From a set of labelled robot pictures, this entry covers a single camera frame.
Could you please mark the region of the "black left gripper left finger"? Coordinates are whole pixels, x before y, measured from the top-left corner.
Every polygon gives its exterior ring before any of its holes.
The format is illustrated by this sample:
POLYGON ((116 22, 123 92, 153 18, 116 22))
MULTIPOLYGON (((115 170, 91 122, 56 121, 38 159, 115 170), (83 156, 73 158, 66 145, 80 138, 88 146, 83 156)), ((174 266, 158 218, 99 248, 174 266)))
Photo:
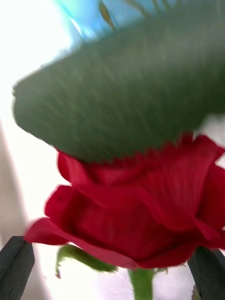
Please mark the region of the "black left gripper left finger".
POLYGON ((33 246, 13 236, 0 251, 0 300, 19 300, 35 263, 33 246))

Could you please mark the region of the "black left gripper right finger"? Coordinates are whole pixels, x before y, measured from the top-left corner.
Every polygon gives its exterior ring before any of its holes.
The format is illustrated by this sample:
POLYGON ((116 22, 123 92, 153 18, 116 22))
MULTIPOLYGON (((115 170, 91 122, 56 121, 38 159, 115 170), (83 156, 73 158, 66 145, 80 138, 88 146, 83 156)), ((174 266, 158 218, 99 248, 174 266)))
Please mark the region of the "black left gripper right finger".
POLYGON ((225 256, 220 250, 199 247, 187 263, 195 282, 191 299, 225 299, 225 256))

